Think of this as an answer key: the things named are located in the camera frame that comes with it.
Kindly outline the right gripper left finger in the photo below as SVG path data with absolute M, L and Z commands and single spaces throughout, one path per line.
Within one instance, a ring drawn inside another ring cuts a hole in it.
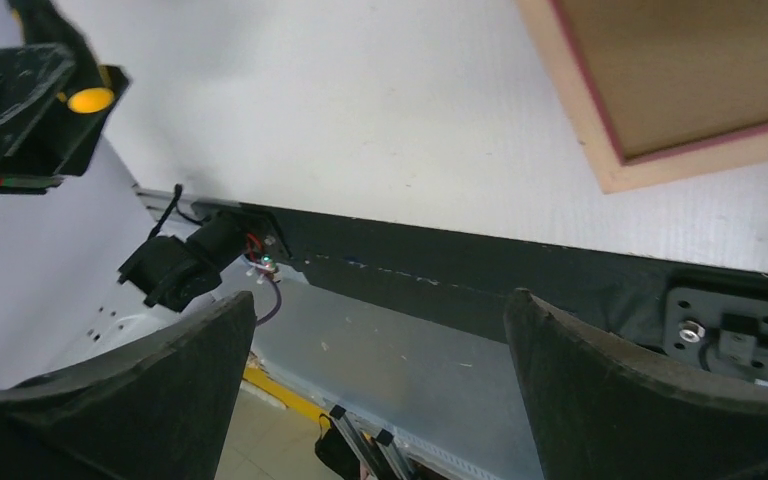
M 0 390 L 0 479 L 211 479 L 256 327 L 243 291 Z

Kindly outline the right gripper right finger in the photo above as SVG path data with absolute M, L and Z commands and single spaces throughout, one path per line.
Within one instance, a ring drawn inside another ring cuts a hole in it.
M 679 363 L 514 291 L 506 338 L 548 479 L 768 479 L 768 387 Z

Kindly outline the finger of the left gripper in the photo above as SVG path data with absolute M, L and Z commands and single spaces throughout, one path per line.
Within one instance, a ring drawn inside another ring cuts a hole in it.
M 76 113 L 55 100 L 18 147 L 0 163 L 0 188 L 42 191 L 88 170 L 113 108 Z
M 0 49 L 0 183 L 50 174 L 25 143 L 74 70 L 73 55 L 59 44 Z

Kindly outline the yellow black screwdriver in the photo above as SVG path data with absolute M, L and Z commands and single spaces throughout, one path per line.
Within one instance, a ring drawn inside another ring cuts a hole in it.
M 72 112 L 78 114 L 94 114 L 107 109 L 113 104 L 116 96 L 108 68 L 109 65 L 100 64 L 98 66 L 102 81 L 101 87 L 78 90 L 71 96 L 67 96 L 64 92 L 58 92 L 55 98 Z

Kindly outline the pink picture frame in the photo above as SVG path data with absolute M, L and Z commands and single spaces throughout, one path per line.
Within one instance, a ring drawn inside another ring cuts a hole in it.
M 768 161 L 768 1 L 522 1 L 606 193 Z

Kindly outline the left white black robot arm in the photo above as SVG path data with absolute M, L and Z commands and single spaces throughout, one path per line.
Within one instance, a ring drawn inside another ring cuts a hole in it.
M 76 108 L 83 87 L 102 86 L 118 102 L 129 87 L 124 71 L 98 65 L 68 47 L 36 44 L 0 49 L 0 196 L 37 198 L 90 168 L 110 108 Z M 26 219 L 0 209 L 0 354 L 10 365 L 33 352 L 48 369 L 98 356 L 172 324 L 189 304 L 213 290 L 243 256 L 252 228 L 216 213 L 188 238 L 154 227 L 118 268 L 118 291 L 90 313 L 69 296 L 88 276 L 72 261 L 101 249 L 92 219 L 113 219 L 116 198 L 97 192 L 69 215 Z

